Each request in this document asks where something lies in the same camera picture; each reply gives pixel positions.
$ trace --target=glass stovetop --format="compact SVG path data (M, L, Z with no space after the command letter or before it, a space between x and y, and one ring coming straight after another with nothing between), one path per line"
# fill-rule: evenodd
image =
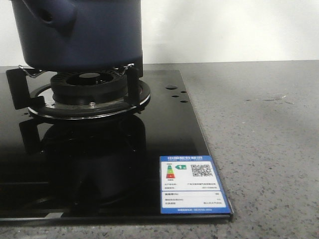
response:
M29 79L30 91L50 73ZM230 214L160 213L160 156L209 155L179 71L145 71L141 114L48 124L15 110L0 75L0 220L46 223L212 222ZM167 85L177 86L169 90Z

